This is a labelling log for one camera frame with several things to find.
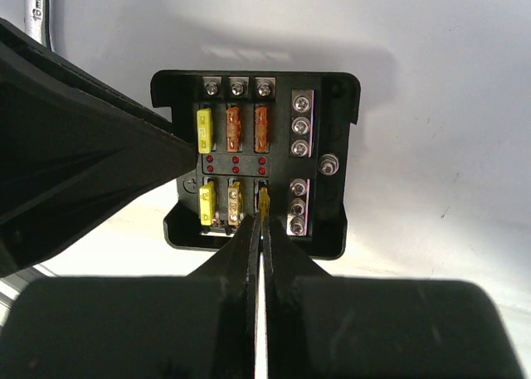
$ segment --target white wall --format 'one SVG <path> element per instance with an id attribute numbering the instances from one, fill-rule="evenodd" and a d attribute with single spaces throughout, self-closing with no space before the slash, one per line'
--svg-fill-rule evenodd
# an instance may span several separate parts
<path id="1" fill-rule="evenodd" d="M 476 282 L 531 369 L 530 1 L 56 0 L 55 35 L 63 56 L 147 106 L 159 69 L 355 74 L 348 249 L 322 266 Z M 163 243 L 174 198 L 173 185 L 144 196 L 47 266 L 192 270 L 208 254 Z"/>

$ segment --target screw head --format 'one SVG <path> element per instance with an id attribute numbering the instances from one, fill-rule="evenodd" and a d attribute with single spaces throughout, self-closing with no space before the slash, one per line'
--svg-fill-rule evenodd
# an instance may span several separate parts
<path id="1" fill-rule="evenodd" d="M 339 160 L 332 153 L 326 153 L 319 160 L 319 171 L 325 176 L 332 176 L 339 170 Z"/>
<path id="2" fill-rule="evenodd" d="M 216 82 L 208 82 L 205 85 L 205 93 L 207 93 L 207 95 L 210 95 L 211 97 L 217 95 L 218 90 L 219 88 L 217 87 Z"/>
<path id="3" fill-rule="evenodd" d="M 234 82 L 231 85 L 231 93 L 235 95 L 236 97 L 243 95 L 243 93 L 246 91 L 246 88 L 244 85 L 240 82 Z"/>
<path id="4" fill-rule="evenodd" d="M 304 97 L 303 95 L 295 97 L 295 100 L 293 100 L 293 108 L 297 112 L 306 112 L 309 109 L 308 97 Z"/>
<path id="5" fill-rule="evenodd" d="M 300 217 L 294 217 L 291 219 L 290 230 L 292 234 L 296 236 L 302 236 L 304 234 L 304 220 Z"/>
<path id="6" fill-rule="evenodd" d="M 295 216 L 303 216 L 306 211 L 306 203 L 302 199 L 294 199 L 291 202 L 291 214 Z"/>
<path id="7" fill-rule="evenodd" d="M 310 122 L 306 118 L 297 118 L 291 124 L 291 129 L 295 134 L 307 134 L 309 132 Z"/>
<path id="8" fill-rule="evenodd" d="M 306 193 L 306 182 L 297 178 L 290 184 L 291 192 L 293 192 L 297 197 L 300 197 Z"/>
<path id="9" fill-rule="evenodd" d="M 297 140 L 291 144 L 291 152 L 296 157 L 305 157 L 309 152 L 309 144 L 305 140 Z"/>
<path id="10" fill-rule="evenodd" d="M 195 178 L 189 178 L 183 183 L 184 189 L 187 192 L 190 192 L 191 194 L 195 194 L 197 192 L 197 184 Z"/>
<path id="11" fill-rule="evenodd" d="M 269 82 L 262 82 L 258 85 L 256 91 L 258 92 L 258 95 L 267 97 L 271 94 L 271 84 Z"/>

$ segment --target fuse box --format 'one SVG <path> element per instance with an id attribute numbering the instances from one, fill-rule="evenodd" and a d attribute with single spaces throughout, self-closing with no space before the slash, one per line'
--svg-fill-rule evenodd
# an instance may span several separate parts
<path id="1" fill-rule="evenodd" d="M 164 221 L 176 248 L 216 250 L 259 196 L 313 257 L 342 255 L 350 124 L 360 85 L 350 74 L 163 70 L 153 106 L 170 107 L 174 134 L 197 146 Z"/>

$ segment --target yellow blade fuse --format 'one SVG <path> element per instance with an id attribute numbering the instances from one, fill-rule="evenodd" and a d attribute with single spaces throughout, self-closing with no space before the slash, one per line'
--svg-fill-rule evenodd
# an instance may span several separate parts
<path id="1" fill-rule="evenodd" d="M 258 192 L 258 211 L 261 214 L 261 222 L 264 224 L 264 219 L 269 216 L 270 198 L 267 193 L 267 188 L 262 187 Z"/>
<path id="2" fill-rule="evenodd" d="M 199 217 L 202 226 L 211 226 L 216 215 L 216 188 L 214 182 L 208 182 L 199 188 Z"/>
<path id="3" fill-rule="evenodd" d="M 210 108 L 199 109 L 197 111 L 197 147 L 199 153 L 212 151 L 213 134 L 212 110 Z"/>

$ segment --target bolt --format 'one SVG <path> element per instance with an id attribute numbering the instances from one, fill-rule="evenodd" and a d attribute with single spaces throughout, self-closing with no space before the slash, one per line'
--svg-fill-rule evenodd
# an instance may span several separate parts
<path id="1" fill-rule="evenodd" d="M 207 93 L 207 95 L 210 95 L 211 97 L 213 97 L 214 95 L 217 95 L 217 91 L 218 91 L 218 88 L 217 88 L 216 82 L 208 82 L 205 85 L 205 92 Z"/>
<path id="2" fill-rule="evenodd" d="M 243 95 L 243 93 L 246 91 L 245 87 L 240 82 L 234 82 L 231 85 L 231 92 L 237 97 L 240 95 Z"/>
<path id="3" fill-rule="evenodd" d="M 290 221 L 291 233 L 296 236 L 302 236 L 304 234 L 304 220 L 300 217 L 294 217 Z"/>
<path id="4" fill-rule="evenodd" d="M 260 83 L 256 91 L 258 92 L 258 95 L 262 97 L 267 97 L 268 95 L 271 94 L 271 83 L 269 82 Z"/>
<path id="5" fill-rule="evenodd" d="M 296 134 L 307 134 L 309 132 L 310 123 L 306 118 L 296 118 L 291 124 L 291 129 Z"/>
<path id="6" fill-rule="evenodd" d="M 296 178 L 291 182 L 290 189 L 297 197 L 300 197 L 306 193 L 306 182 L 302 178 Z"/>
<path id="7" fill-rule="evenodd" d="M 339 160 L 332 153 L 326 153 L 319 160 L 319 171 L 325 176 L 332 176 L 339 170 Z"/>
<path id="8" fill-rule="evenodd" d="M 294 199 L 291 202 L 291 214 L 295 216 L 303 216 L 306 211 L 306 203 L 302 199 Z"/>
<path id="9" fill-rule="evenodd" d="M 308 97 L 304 97 L 303 95 L 295 97 L 295 100 L 293 100 L 293 108 L 297 112 L 306 112 L 309 109 Z"/>
<path id="10" fill-rule="evenodd" d="M 291 144 L 291 152 L 296 157 L 305 157 L 309 152 L 308 142 L 304 140 L 296 140 Z"/>

